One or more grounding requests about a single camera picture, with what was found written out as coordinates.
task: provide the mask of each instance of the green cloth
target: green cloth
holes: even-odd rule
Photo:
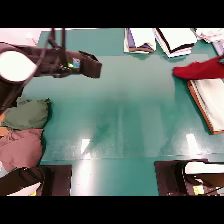
[[[17,99],[17,107],[9,108],[1,126],[13,130],[28,128],[43,128],[48,118],[49,99],[28,100],[24,97]]]

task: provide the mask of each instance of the red cloth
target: red cloth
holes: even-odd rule
[[[221,57],[204,62],[193,62],[184,67],[174,67],[173,74],[187,80],[224,78],[224,66],[218,62]]]

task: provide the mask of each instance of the green table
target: green table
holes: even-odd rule
[[[224,161],[224,135],[210,135],[186,82],[172,76],[174,66],[215,57],[212,45],[198,41],[191,55],[169,59],[158,44],[150,55],[126,54],[123,38],[124,29],[68,31],[67,48],[95,54],[101,78],[34,78],[24,89],[53,101],[41,163],[73,164],[72,195],[158,195],[154,161]]]

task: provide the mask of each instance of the yellow sticker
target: yellow sticker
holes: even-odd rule
[[[37,192],[34,191],[32,194],[29,194],[28,196],[36,196],[37,195]]]
[[[202,185],[193,186],[195,195],[204,194],[204,188]]]

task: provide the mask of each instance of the teal tabletop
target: teal tabletop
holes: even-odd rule
[[[190,55],[169,59],[158,43],[149,55],[124,53],[123,39],[121,28],[67,31],[67,49],[94,54],[101,78],[33,78],[24,89],[52,100],[41,163],[73,165],[71,195],[158,195],[154,161],[224,161],[224,135],[209,133],[186,81],[172,75],[215,57],[213,46],[198,41]]]

